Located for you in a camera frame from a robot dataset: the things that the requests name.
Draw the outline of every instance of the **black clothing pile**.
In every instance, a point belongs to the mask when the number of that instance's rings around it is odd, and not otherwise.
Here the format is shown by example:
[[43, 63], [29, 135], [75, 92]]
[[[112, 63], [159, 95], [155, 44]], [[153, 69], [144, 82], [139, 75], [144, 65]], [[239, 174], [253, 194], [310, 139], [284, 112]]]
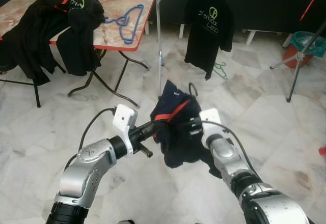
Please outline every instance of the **black clothing pile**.
[[202, 127], [183, 126], [188, 124], [191, 118], [199, 117], [200, 111], [195, 96], [182, 92], [168, 80], [162, 96], [151, 113], [151, 121], [162, 122], [154, 135], [154, 140], [160, 143], [168, 167], [176, 168], [184, 162], [193, 163], [201, 160], [209, 165], [209, 172], [212, 175], [221, 177], [221, 173], [214, 166], [210, 151], [201, 143]]
[[34, 84], [49, 82], [42, 68], [53, 73], [57, 62], [49, 40], [60, 34], [58, 50], [68, 73], [86, 75], [99, 66], [93, 48], [93, 30], [104, 20], [104, 10], [98, 0], [36, 0], [17, 26], [2, 36], [0, 67], [19, 65]]
[[219, 47], [230, 52], [234, 24], [225, 0], [189, 0], [185, 21], [192, 23], [184, 61], [206, 71], [211, 77]]

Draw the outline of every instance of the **white chair leg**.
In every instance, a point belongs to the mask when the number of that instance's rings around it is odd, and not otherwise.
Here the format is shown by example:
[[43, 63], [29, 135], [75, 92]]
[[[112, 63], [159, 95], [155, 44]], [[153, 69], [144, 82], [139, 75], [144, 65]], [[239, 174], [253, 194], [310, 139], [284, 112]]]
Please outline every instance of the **white chair leg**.
[[255, 34], [256, 34], [256, 31], [250, 31], [250, 33], [248, 35], [248, 38], [246, 40], [246, 45], [250, 45], [250, 43], [253, 40]]
[[145, 35], [146, 36], [149, 35], [149, 22], [148, 21], [146, 22], [146, 25], [145, 25]]
[[180, 25], [180, 32], [179, 32], [179, 39], [183, 38], [183, 29], [184, 29], [184, 24]]
[[288, 37], [286, 38], [286, 40], [284, 41], [282, 47], [288, 47], [288, 45], [290, 44], [290, 41], [291, 41], [292, 37], [293, 37], [293, 34], [290, 33], [288, 35]]

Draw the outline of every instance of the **black t-shirt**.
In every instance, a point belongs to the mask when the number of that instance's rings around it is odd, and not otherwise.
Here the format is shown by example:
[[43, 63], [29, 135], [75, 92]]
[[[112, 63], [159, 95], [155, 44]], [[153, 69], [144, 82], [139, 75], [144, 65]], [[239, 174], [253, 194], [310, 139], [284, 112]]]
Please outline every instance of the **black t-shirt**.
[[225, 0], [189, 0], [186, 22], [192, 27], [184, 61], [206, 71], [210, 79], [218, 49], [231, 51], [233, 17]]

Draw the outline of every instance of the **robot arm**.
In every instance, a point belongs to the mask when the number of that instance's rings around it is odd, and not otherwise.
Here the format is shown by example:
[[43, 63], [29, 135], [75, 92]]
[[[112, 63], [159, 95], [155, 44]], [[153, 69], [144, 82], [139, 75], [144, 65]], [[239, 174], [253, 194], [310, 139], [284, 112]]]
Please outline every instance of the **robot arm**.
[[123, 156], [137, 151], [152, 156], [141, 141], [157, 131], [157, 125], [146, 123], [135, 127], [137, 112], [118, 105], [113, 125], [117, 136], [102, 139], [82, 148], [75, 161], [64, 171], [55, 203], [47, 224], [82, 224], [87, 217], [102, 176]]
[[221, 123], [216, 109], [200, 112], [200, 119], [203, 146], [211, 151], [215, 167], [239, 200], [247, 224], [309, 224], [304, 211], [293, 199], [262, 182], [248, 167], [219, 126], [205, 123]]

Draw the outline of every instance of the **tripod stand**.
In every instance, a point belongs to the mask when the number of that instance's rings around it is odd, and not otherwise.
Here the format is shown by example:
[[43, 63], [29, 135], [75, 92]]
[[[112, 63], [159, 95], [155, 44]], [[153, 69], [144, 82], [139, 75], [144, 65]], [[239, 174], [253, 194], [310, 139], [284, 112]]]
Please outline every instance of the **tripod stand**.
[[325, 29], [326, 27], [326, 20], [321, 24], [321, 26], [319, 27], [319, 29], [316, 31], [316, 33], [314, 34], [314, 36], [309, 40], [309, 42], [306, 44], [306, 46], [304, 47], [304, 49], [302, 49], [302, 51], [298, 51], [294, 56], [284, 60], [284, 61], [281, 61], [279, 63], [277, 63], [276, 65], [274, 66], [270, 66], [269, 68], [270, 69], [274, 69], [280, 65], [283, 65], [283, 64], [286, 64], [292, 60], [297, 60], [297, 63], [296, 63], [296, 67], [295, 67], [295, 71], [294, 71], [294, 77], [293, 77], [293, 82], [292, 82], [292, 87], [291, 87], [291, 90], [290, 90], [290, 94], [289, 96], [286, 98], [286, 101], [289, 103], [291, 102], [291, 97], [292, 97], [292, 94], [293, 94], [293, 90], [294, 90], [294, 87], [295, 87], [295, 83], [296, 83], [296, 80], [297, 80], [297, 76], [299, 75], [299, 71], [300, 71], [300, 68], [301, 68], [301, 64], [302, 64], [302, 61], [304, 60], [305, 56], [306, 56], [306, 52], [308, 51], [309, 47], [314, 43], [314, 41], [316, 41], [316, 39], [318, 38], [318, 36], [320, 35], [320, 33], [322, 33], [322, 31]]

